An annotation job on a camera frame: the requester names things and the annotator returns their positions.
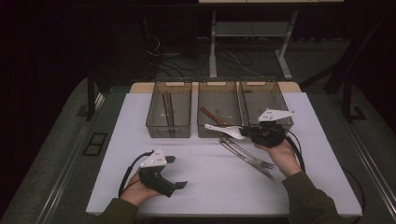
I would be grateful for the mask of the black floor frame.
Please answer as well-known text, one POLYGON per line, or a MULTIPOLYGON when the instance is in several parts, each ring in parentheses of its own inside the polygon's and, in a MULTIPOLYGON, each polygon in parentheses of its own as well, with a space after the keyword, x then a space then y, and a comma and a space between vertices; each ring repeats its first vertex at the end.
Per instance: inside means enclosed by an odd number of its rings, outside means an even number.
POLYGON ((82 154, 84 156, 98 156, 105 144, 107 133, 93 133, 82 154))

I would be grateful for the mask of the person's right hand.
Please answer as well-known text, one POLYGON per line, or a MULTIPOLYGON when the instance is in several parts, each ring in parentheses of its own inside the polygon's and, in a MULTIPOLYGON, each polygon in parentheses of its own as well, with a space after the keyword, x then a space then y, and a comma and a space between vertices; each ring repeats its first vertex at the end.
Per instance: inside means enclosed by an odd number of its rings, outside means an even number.
POLYGON ((292 146, 286 140, 276 147, 264 147, 257 143, 254 144, 254 147, 267 152, 285 177, 290 177, 302 171, 292 146))

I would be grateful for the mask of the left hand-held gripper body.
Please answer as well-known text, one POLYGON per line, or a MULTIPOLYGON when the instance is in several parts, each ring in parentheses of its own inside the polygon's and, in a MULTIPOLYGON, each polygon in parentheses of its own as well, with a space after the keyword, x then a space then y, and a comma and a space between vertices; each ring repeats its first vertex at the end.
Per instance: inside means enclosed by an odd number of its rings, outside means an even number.
POLYGON ((175 184, 162 176, 162 170, 167 164, 161 148, 153 151, 147 159, 139 165, 141 182, 149 189, 159 192, 161 195, 170 197, 176 190, 175 184))

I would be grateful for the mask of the brown chopstick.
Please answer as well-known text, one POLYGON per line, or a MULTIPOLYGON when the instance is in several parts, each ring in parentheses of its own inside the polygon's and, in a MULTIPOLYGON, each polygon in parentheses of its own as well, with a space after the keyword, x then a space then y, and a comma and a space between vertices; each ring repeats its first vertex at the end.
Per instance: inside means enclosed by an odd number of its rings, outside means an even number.
POLYGON ((170 92, 166 93, 166 96, 167 96, 167 103, 168 103, 169 126, 175 126, 171 93, 170 92))

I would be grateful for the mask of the brown wooden spoon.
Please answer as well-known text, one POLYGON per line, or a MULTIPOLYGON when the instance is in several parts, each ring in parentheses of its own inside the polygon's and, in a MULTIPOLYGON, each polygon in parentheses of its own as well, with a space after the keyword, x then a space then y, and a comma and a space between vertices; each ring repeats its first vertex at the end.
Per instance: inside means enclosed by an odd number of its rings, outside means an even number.
POLYGON ((206 114, 207 116, 209 116, 211 119, 213 119, 218 125, 222 126, 222 127, 226 127, 226 126, 230 126, 230 124, 228 124, 227 122, 217 118, 214 114, 212 114, 209 110, 207 110, 204 106, 200 107, 200 110, 206 114))

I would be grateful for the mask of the person's left hand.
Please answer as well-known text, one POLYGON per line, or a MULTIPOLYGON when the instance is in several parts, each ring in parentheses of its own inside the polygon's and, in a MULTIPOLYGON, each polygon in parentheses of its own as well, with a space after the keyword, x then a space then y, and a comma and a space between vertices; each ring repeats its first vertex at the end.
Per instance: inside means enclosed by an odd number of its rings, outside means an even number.
POLYGON ((128 187, 122 192, 120 198, 125 202, 139 206, 150 198, 160 196, 160 193, 147 188, 141 181, 139 174, 134 174, 128 187))

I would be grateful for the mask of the metal floor rail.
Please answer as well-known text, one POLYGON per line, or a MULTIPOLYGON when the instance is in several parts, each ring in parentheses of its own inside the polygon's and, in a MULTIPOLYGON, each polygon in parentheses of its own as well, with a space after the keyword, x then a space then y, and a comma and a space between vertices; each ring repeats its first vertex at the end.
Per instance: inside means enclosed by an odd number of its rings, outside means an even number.
POLYGON ((35 160, 40 180, 36 185, 41 191, 45 188, 47 191, 34 224, 50 224, 104 100, 102 93, 93 100, 86 98, 84 103, 79 103, 74 96, 67 100, 35 160))
POLYGON ((396 224, 396 136, 385 124, 366 120, 346 121, 345 127, 364 172, 396 224))

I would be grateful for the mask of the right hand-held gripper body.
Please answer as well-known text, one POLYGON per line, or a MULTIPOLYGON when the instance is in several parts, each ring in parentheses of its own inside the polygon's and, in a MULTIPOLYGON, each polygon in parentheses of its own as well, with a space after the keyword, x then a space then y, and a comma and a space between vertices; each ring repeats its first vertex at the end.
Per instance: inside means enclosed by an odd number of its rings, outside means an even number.
POLYGON ((258 117, 259 126, 253 127, 248 136, 254 143, 264 147, 279 146, 286 138, 286 130, 277 122, 294 114, 294 111, 289 110, 266 109, 258 117))

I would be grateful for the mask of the white ceramic spoon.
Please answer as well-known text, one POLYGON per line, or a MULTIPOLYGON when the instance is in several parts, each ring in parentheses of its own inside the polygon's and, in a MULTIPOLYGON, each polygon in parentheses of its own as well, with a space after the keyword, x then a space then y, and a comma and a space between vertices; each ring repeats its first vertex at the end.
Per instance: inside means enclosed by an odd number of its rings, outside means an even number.
POLYGON ((241 134, 241 127, 239 126, 219 127, 206 123, 204 127, 211 131, 226 133, 234 139, 238 139, 238 140, 245 139, 245 136, 241 134))

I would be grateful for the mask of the silver metal fork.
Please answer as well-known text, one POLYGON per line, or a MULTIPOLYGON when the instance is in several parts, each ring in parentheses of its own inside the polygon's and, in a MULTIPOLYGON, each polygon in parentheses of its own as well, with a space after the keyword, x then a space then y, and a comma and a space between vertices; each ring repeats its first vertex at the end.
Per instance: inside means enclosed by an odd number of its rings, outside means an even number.
POLYGON ((266 175, 268 178, 270 178, 271 180, 275 181, 275 178, 268 172, 269 168, 265 168, 261 165, 259 165, 257 162, 255 162, 253 159, 249 158, 248 156, 246 156, 245 154, 243 154, 242 152, 238 152, 235 149, 232 149, 228 144, 226 144, 222 138, 220 138, 219 143, 225 147, 227 150, 229 150, 230 152, 232 152, 236 157, 238 157, 239 159, 241 159, 242 161, 246 162, 247 164, 249 164, 250 166, 252 166, 254 169, 256 169, 257 171, 259 171, 260 173, 262 173, 263 175, 266 175))

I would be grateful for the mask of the translucent grey plastic bin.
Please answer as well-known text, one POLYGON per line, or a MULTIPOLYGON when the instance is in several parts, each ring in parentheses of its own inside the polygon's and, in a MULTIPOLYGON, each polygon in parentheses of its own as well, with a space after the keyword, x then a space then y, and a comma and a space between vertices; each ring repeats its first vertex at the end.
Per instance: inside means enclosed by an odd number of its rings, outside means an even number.
MULTIPOLYGON (((289 110, 278 82, 271 77, 243 77, 239 81, 238 100, 242 126, 258 127, 258 117, 266 109, 289 110)), ((292 118, 277 122, 285 130, 293 125, 292 118)))
POLYGON ((152 91, 146 120, 151 138, 189 138, 191 136, 192 80, 181 78, 157 78, 152 91), (170 92, 175 126, 168 126, 163 93, 170 92))
POLYGON ((198 81, 197 126, 201 138, 219 138, 224 133, 208 130, 205 125, 219 126, 210 118, 206 109, 218 120, 230 125, 241 126, 241 113, 237 96, 237 85, 234 79, 202 78, 198 81))

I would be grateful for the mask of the black chopstick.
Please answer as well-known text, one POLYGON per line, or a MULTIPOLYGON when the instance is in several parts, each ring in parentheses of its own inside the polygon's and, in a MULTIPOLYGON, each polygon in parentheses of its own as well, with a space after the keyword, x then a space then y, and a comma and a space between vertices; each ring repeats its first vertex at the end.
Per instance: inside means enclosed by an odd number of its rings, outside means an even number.
POLYGON ((166 120, 167 120, 167 125, 171 126, 171 107, 170 107, 170 102, 169 102, 169 94, 168 92, 163 93, 163 105, 164 105, 164 110, 165 110, 165 115, 166 115, 166 120))

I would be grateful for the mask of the white metal desk frame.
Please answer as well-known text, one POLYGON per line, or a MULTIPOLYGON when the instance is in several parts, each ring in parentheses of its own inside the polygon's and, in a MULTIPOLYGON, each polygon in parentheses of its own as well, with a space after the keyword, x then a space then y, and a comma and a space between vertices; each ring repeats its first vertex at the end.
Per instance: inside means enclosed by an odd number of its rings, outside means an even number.
POLYGON ((303 5, 320 6, 324 4, 341 4, 344 0, 198 0, 204 7, 237 7, 242 11, 248 7, 292 7, 290 17, 287 20, 273 21, 221 21, 219 9, 211 10, 211 33, 209 51, 209 76, 216 77, 217 55, 216 40, 218 37, 281 37, 282 45, 275 50, 276 61, 281 69, 281 74, 286 80, 291 80, 290 64, 285 59, 286 50, 291 39, 300 9, 303 5))

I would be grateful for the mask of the black metal stand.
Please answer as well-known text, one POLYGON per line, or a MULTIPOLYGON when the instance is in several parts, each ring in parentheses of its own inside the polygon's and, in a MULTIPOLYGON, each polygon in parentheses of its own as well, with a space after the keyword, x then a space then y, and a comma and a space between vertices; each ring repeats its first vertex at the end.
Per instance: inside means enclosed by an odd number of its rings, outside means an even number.
POLYGON ((90 67, 87 70, 87 104, 77 113, 78 117, 85 117, 90 121, 96 111, 96 98, 100 93, 109 93, 111 76, 104 66, 90 67))
POLYGON ((346 77, 343 86, 343 105, 342 113, 348 123, 352 123, 354 120, 366 120, 366 117, 362 113, 358 106, 351 105, 352 97, 352 77, 346 77))

